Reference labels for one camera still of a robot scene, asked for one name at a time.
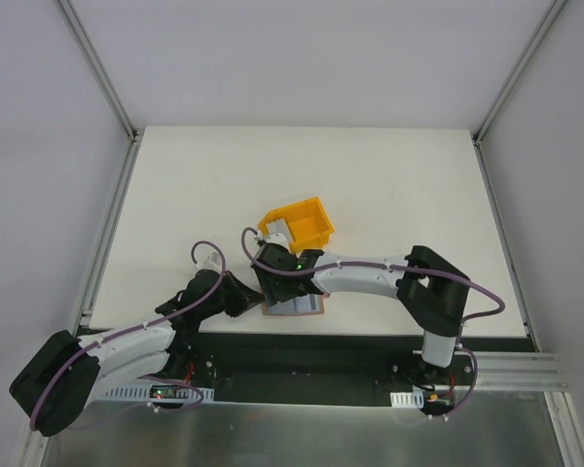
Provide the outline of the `brown leather card holder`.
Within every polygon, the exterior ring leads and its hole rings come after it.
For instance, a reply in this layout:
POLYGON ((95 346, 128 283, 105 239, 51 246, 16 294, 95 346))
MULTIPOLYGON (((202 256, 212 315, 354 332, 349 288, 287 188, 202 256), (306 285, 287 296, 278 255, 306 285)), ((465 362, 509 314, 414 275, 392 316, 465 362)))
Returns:
POLYGON ((324 312, 324 296, 317 294, 305 295, 275 305, 263 304, 263 314, 265 316, 300 317, 319 315, 324 312))

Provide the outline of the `yellow plastic bin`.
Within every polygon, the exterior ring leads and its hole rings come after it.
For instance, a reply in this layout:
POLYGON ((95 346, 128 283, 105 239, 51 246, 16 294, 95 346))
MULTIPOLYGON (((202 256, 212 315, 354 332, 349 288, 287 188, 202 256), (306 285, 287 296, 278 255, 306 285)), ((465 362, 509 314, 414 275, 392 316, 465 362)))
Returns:
POLYGON ((267 224, 276 219, 285 219, 288 224, 292 235, 289 241, 292 253, 323 248, 335 231, 318 197, 271 210, 258 224, 259 231, 268 234, 267 224))

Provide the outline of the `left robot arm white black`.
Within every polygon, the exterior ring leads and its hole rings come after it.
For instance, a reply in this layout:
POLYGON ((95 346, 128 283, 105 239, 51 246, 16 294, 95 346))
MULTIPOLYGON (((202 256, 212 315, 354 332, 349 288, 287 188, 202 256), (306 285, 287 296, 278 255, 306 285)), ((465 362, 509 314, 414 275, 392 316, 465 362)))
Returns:
POLYGON ((111 389, 160 373, 179 377, 190 337, 219 313, 236 318, 263 302, 231 272, 197 272, 187 286, 142 323, 75 337, 51 335, 19 372, 9 393, 45 437, 69 427, 87 405, 111 389))

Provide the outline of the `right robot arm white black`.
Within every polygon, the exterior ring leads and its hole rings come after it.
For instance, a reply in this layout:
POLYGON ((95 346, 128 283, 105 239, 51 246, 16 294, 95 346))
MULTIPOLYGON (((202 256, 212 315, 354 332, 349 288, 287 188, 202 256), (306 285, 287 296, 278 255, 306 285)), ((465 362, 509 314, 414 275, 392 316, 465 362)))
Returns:
POLYGON ((268 305, 343 292, 400 302, 423 329, 420 376, 437 384, 452 374, 468 277, 432 249, 416 245, 404 256, 371 259, 321 249, 294 254, 264 241, 251 267, 268 305))

